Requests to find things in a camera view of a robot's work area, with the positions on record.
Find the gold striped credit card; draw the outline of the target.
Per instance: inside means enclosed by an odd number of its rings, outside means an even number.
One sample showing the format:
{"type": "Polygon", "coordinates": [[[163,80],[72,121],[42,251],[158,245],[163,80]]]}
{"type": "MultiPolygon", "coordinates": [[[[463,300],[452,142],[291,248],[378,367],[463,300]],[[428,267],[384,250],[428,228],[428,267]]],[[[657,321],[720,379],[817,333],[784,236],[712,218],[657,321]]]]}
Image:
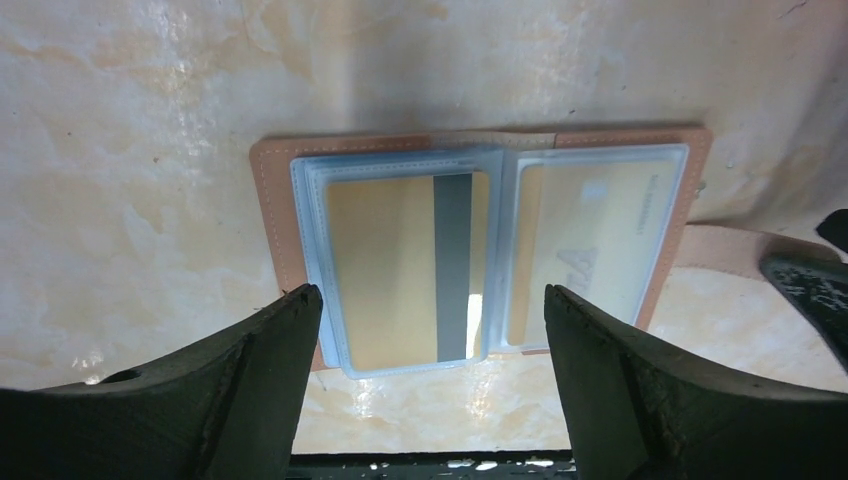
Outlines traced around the gold striped credit card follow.
{"type": "Polygon", "coordinates": [[[331,183],[325,199],[351,369],[479,359],[488,175],[331,183]]]}

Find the pink leather card holder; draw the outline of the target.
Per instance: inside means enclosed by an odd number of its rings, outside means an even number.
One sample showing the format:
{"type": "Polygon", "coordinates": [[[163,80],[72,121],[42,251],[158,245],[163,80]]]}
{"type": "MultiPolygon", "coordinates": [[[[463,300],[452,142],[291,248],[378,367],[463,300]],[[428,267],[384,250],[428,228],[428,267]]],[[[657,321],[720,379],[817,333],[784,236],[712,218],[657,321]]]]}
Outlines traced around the pink leather card holder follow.
{"type": "Polygon", "coordinates": [[[695,225],[688,216],[712,144],[703,127],[596,130],[560,133],[457,131],[381,136],[266,139],[249,154],[278,286],[288,292],[317,285],[324,298],[313,366],[340,369],[352,379],[466,366],[494,353],[537,353],[507,344],[515,266],[522,170],[569,165],[670,160],[680,165],[678,190],[654,272],[637,320],[646,329],[663,285],[676,267],[705,268],[758,278],[760,260],[775,252],[837,260],[830,247],[789,237],[695,225]],[[331,183],[483,172],[489,177],[482,355],[359,376],[350,367],[335,285],[326,215],[331,183]]]}

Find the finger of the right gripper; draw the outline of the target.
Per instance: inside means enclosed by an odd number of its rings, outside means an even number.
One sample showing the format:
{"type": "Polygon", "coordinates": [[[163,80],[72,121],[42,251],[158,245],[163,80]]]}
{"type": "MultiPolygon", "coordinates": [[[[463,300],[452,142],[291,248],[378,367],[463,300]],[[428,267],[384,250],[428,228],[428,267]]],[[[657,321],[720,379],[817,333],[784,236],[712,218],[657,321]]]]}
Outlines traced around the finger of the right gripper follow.
{"type": "Polygon", "coordinates": [[[815,228],[817,235],[838,250],[848,252],[848,209],[830,213],[815,228]]]}
{"type": "Polygon", "coordinates": [[[790,254],[759,263],[766,280],[813,326],[847,370],[847,264],[790,254]]]}

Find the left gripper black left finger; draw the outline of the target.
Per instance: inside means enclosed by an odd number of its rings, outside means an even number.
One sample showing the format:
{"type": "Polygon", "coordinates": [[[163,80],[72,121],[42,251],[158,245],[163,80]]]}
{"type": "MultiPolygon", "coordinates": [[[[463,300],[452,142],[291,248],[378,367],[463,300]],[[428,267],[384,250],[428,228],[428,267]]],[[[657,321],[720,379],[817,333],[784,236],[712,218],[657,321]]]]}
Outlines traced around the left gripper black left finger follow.
{"type": "Polygon", "coordinates": [[[282,479],[323,299],[304,284],[96,384],[1,392],[5,479],[282,479]]]}

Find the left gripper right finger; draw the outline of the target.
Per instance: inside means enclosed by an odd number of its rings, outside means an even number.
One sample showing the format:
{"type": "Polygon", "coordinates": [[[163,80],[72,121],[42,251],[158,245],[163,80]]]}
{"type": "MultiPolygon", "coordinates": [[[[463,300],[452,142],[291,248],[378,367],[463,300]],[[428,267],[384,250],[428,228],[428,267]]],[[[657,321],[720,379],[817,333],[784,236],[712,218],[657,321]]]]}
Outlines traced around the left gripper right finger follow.
{"type": "Polygon", "coordinates": [[[739,371],[549,285],[544,319],[582,479],[843,479],[847,397],[739,371]]]}

